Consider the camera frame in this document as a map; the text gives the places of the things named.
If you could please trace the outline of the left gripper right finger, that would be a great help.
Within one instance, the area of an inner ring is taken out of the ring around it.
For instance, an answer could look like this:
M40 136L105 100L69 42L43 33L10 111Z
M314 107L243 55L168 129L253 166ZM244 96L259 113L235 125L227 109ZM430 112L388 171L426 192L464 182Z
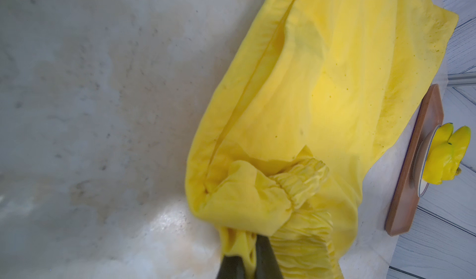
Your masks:
M270 240L266 236L257 236L257 265L255 279L283 279Z

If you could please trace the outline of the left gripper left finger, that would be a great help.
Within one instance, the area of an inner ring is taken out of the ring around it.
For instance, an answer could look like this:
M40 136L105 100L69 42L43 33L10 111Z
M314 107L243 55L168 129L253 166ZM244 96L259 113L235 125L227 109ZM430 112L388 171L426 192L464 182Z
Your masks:
M245 279L243 259L239 256L224 256L216 279Z

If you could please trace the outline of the yellow shorts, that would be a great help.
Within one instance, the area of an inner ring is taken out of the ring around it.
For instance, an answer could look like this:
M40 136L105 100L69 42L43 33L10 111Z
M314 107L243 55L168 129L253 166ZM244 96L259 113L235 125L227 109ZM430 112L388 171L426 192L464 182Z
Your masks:
M265 0L198 126L191 212L257 276L269 239L286 279L340 279L363 180L405 130L457 14L432 0Z

